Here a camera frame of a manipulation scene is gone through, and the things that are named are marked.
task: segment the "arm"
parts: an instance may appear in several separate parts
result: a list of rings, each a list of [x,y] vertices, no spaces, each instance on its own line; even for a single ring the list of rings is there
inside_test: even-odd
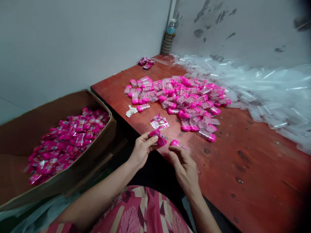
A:
[[[181,147],[170,146],[169,157],[174,165],[177,180],[185,192],[198,232],[221,233],[201,193],[197,165]]]
[[[148,138],[148,133],[140,136],[135,142],[129,160],[75,200],[52,224],[71,222],[81,232],[88,229],[109,207],[136,172],[145,165],[149,152],[156,149],[154,143],[158,137]]]

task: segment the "cardboard box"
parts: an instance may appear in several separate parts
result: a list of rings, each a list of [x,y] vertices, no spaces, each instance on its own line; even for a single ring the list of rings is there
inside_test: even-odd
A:
[[[31,174],[24,173],[28,156],[38,146],[50,128],[58,126],[67,116],[79,115],[88,107],[102,107],[110,116],[109,122],[83,155],[63,172],[34,187]],[[96,158],[112,142],[116,121],[109,109],[88,90],[79,91],[39,106],[0,126],[0,212],[18,208],[46,197],[66,192],[93,168]]]

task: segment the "table surface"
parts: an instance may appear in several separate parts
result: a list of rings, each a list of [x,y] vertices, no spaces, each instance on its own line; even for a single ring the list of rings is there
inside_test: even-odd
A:
[[[311,181],[311,157],[296,144],[265,123],[252,120],[248,111],[220,107],[216,141],[209,143],[194,132],[182,132],[176,115],[169,115],[159,102],[130,118],[131,99],[123,94],[130,79],[149,76],[161,80],[184,75],[183,66],[173,65],[170,56],[157,55],[148,71],[136,65],[91,88],[120,114],[139,134],[150,132],[150,119],[165,117],[169,127],[161,132],[168,138],[158,151],[167,156],[174,139],[191,150],[199,170],[203,195],[242,232],[285,232],[296,224],[303,198]]]

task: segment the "person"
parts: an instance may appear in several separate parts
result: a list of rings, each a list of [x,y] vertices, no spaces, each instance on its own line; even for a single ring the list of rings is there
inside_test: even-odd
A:
[[[41,232],[192,232],[164,195],[148,187],[126,186],[145,165],[149,153],[158,148],[157,140],[149,133],[137,138],[124,164],[87,190]],[[202,196],[197,166],[190,154],[170,146],[168,157],[189,200],[198,232],[221,232]]]

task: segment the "right hand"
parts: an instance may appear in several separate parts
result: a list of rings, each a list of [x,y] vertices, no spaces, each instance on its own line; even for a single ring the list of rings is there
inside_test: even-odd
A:
[[[178,146],[170,146],[169,157],[175,168],[177,180],[188,199],[202,195],[199,186],[197,164],[188,151]]]

